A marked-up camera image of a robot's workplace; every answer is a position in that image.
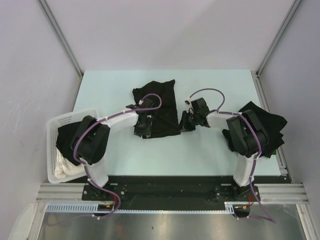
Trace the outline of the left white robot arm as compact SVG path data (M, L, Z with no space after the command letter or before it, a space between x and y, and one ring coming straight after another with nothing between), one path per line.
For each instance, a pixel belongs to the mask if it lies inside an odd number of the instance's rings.
M90 184L94 185L93 194L100 200L110 196L111 188L107 185L105 153L110 134L129 127L146 129L151 126L152 113L162 106L162 101L155 104L149 97L137 104L128 105L124 110L102 118L85 116L79 124L70 143L75 161L84 166Z

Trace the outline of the white plastic basket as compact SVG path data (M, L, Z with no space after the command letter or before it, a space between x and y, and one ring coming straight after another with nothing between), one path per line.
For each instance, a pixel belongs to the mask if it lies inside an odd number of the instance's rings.
M59 179L55 176L55 169L57 166L57 148L56 141L58 138L58 128L71 123L81 122L82 119L90 115L94 118L99 118L100 113L96 108L87 108L79 111L68 112L56 116L48 121L46 126L46 158L47 158L47 178L51 184L60 184L73 181L75 179L85 176L85 172L79 174L66 176Z

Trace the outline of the black printed t shirt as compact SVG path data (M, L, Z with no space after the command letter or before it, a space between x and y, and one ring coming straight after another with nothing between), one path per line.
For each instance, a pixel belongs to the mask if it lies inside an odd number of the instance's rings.
M150 124L150 133L143 135L138 133L138 129L135 128L135 135L143 139L155 139L181 134L178 130L178 111L174 91L175 83L176 81L174 79L166 82L151 81L141 88L134 88L132 90L136 104L147 95L149 96L146 98L153 101L155 106L159 105L158 98L162 100L161 107L151 112L152 121Z

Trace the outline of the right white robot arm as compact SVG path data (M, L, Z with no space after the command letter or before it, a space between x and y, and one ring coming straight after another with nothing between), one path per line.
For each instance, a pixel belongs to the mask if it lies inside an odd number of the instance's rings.
M269 143L269 136L262 123L252 110L244 112L225 112L209 110L206 101L201 97L185 101L187 110L182 112L179 132L192 132L197 126L227 130L232 149L238 155L233 181L236 185L230 188L231 196L242 201L249 194L247 186L253 183L256 161L263 147Z

